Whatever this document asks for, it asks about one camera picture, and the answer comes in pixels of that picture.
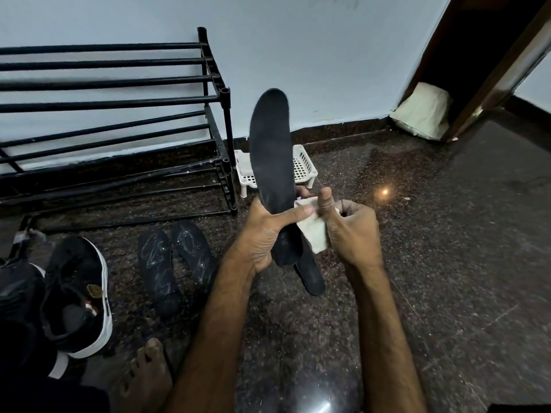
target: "baseboard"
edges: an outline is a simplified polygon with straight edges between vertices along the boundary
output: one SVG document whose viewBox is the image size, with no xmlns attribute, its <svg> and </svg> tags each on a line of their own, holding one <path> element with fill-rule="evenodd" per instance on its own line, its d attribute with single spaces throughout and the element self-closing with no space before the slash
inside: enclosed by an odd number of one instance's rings
<svg viewBox="0 0 551 413">
<path fill-rule="evenodd" d="M 503 107 L 522 119 L 537 124 L 542 129 L 551 131 L 551 113 L 516 96 L 510 96 Z"/>
<path fill-rule="evenodd" d="M 356 122 L 324 124 L 311 128 L 299 129 L 291 132 L 293 145 L 307 145 L 309 143 L 321 142 L 324 140 L 344 138 L 361 133 L 389 129 L 389 118 L 358 120 Z M 234 139 L 236 149 L 249 152 L 248 138 Z"/>
</svg>

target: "person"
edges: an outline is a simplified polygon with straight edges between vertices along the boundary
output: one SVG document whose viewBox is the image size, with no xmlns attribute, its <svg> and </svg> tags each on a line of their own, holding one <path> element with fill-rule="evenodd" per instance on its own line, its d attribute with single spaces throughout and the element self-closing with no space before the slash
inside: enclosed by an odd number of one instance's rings
<svg viewBox="0 0 551 413">
<path fill-rule="evenodd" d="M 308 196 L 306 188 L 298 193 Z M 358 306 L 364 409 L 425 412 L 412 354 L 383 269 L 375 211 L 348 200 L 335 203 L 329 187 L 321 190 L 318 206 Z M 165 412 L 233 411 L 252 281 L 272 262 L 271 249 L 279 231 L 314 211 L 312 206 L 299 206 L 271 215 L 258 197 L 254 199 L 242 232 L 224 256 Z"/>
</svg>

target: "white plastic basket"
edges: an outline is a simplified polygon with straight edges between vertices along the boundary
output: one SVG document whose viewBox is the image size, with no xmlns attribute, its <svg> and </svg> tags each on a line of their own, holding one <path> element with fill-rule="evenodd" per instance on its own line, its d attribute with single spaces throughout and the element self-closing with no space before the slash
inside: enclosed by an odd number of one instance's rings
<svg viewBox="0 0 551 413">
<path fill-rule="evenodd" d="M 248 153 L 240 149 L 235 150 L 235 169 L 238 172 L 239 183 L 241 184 L 241 197 L 247 196 L 247 186 L 258 188 L 255 175 L 252 173 L 251 159 Z M 308 156 L 304 146 L 293 145 L 293 163 L 295 165 L 295 184 L 306 183 L 307 188 L 312 188 L 317 177 L 317 170 Z"/>
</svg>

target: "floor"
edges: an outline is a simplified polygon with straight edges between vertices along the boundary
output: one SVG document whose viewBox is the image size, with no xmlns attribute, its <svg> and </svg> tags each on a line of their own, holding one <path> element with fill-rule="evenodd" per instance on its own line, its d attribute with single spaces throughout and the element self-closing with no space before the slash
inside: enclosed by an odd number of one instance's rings
<svg viewBox="0 0 551 413">
<path fill-rule="evenodd" d="M 433 412 L 551 403 L 551 159 L 515 133 L 526 127 L 512 126 L 510 117 L 498 116 L 451 146 L 388 129 L 305 145 L 320 173 L 314 189 L 331 186 L 338 198 L 376 208 L 386 270 Z M 55 222 L 215 210 L 222 200 L 214 191 L 145 198 Z M 250 200 L 240 201 L 235 219 L 196 221 L 217 257 L 238 233 Z M 189 304 L 165 322 L 155 315 L 136 266 L 138 236 L 148 228 L 85 235 L 110 267 L 114 333 L 100 354 L 74 368 L 84 372 L 84 384 L 112 393 L 148 338 L 159 337 L 178 365 L 198 318 L 194 284 L 178 260 Z M 60 237 L 35 243 L 31 261 L 45 264 Z M 237 411 L 316 412 L 327 402 L 329 411 L 361 410 L 352 290 L 332 251 L 317 262 L 327 284 L 320 297 L 290 269 L 271 266 L 256 277 Z"/>
</svg>

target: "wall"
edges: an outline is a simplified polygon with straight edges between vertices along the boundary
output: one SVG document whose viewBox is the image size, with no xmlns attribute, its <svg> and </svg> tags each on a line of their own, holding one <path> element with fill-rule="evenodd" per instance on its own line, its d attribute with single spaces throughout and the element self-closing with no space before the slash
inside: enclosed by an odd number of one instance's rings
<svg viewBox="0 0 551 413">
<path fill-rule="evenodd" d="M 521 82 L 515 95 L 551 113 L 551 54 L 547 54 Z"/>
<path fill-rule="evenodd" d="M 382 118 L 394 109 L 449 0 L 0 0 L 0 46 L 79 43 L 144 43 L 197 40 L 208 30 L 214 56 L 232 90 L 236 137 L 247 136 L 260 94 L 278 87 L 289 97 L 291 128 Z M 175 52 L 162 57 L 175 57 Z M 193 52 L 185 54 L 194 56 Z M 64 59 L 96 58 L 93 54 Z M 120 58 L 110 54 L 107 58 Z M 0 58 L 22 61 L 23 58 Z M 34 71 L 9 78 L 174 76 L 200 67 Z M 7 75 L 0 73 L 0 78 Z M 86 92 L 0 93 L 0 102 L 106 100 L 201 94 L 201 85 L 88 90 Z M 0 140 L 194 110 L 197 106 L 86 112 L 0 114 Z M 215 117 L 223 130 L 221 110 Z M 142 126 L 94 135 L 95 140 L 172 128 Z M 74 152 L 57 160 L 36 159 L 34 168 L 114 153 L 185 143 L 202 134 L 126 144 L 124 149 Z M 11 148 L 9 153 L 81 142 L 79 138 Z M 7 165 L 0 171 L 10 171 Z"/>
</svg>

